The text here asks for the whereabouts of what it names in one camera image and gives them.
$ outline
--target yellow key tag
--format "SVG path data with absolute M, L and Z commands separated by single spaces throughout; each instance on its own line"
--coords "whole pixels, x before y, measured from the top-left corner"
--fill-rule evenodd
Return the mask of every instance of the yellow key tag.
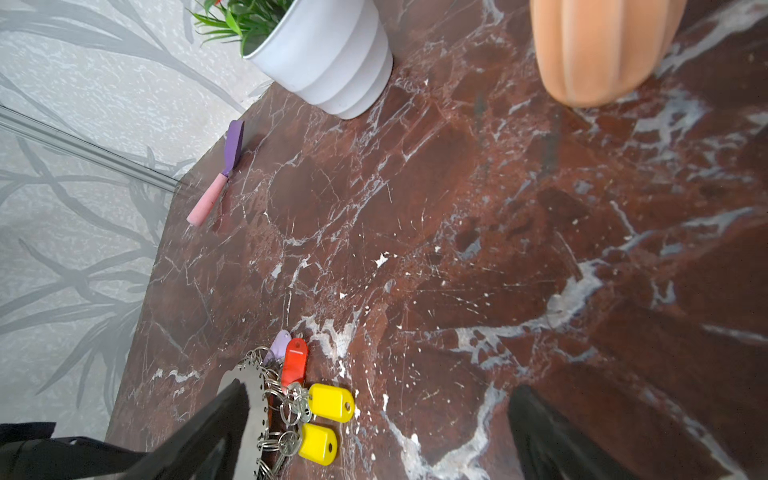
M 321 465 L 330 465 L 336 458 L 336 433 L 327 427 L 305 423 L 301 426 L 303 441 L 299 456 Z
M 310 386 L 307 400 L 312 413 L 328 420 L 347 423 L 355 415 L 355 400 L 352 393 L 338 386 L 316 383 Z

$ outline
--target brown marble surface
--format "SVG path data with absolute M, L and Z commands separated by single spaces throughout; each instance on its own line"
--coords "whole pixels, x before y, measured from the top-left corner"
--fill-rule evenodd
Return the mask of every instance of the brown marble surface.
M 376 4 L 370 111 L 275 85 L 201 228 L 223 142 L 184 178 L 108 441 L 153 449 L 287 328 L 359 409 L 287 478 L 520 478 L 521 383 L 643 478 L 768 475 L 765 1 L 691 0 L 658 72 L 586 110 L 541 86 L 525 0 Z

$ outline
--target purple key tag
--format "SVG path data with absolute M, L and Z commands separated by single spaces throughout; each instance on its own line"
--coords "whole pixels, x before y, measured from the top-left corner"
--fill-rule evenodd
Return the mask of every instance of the purple key tag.
M 291 336 L 288 330 L 280 330 L 275 337 L 275 341 L 272 342 L 269 353 L 264 357 L 264 363 L 269 362 L 271 359 L 284 359 L 286 356 L 286 349 L 288 348 L 288 342 L 290 341 Z

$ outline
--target red key tag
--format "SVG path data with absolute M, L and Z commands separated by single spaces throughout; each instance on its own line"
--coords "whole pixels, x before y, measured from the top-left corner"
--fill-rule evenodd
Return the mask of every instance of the red key tag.
M 306 372 L 306 342 L 303 339 L 292 339 L 286 349 L 286 358 L 283 363 L 283 376 L 280 383 L 287 387 L 293 382 L 304 384 Z

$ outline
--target purple and pink spatula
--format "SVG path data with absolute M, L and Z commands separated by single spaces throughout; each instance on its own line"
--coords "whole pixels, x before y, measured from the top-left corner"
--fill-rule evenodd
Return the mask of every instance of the purple and pink spatula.
M 216 200 L 219 198 L 224 184 L 229 180 L 232 169 L 237 165 L 240 159 L 240 148 L 243 146 L 243 127 L 245 122 L 242 120 L 232 120 L 230 129 L 227 131 L 227 142 L 224 144 L 224 170 L 216 176 L 214 182 L 205 190 L 205 193 L 197 205 L 194 206 L 187 222 L 199 227 L 205 221 L 210 211 L 214 208 Z

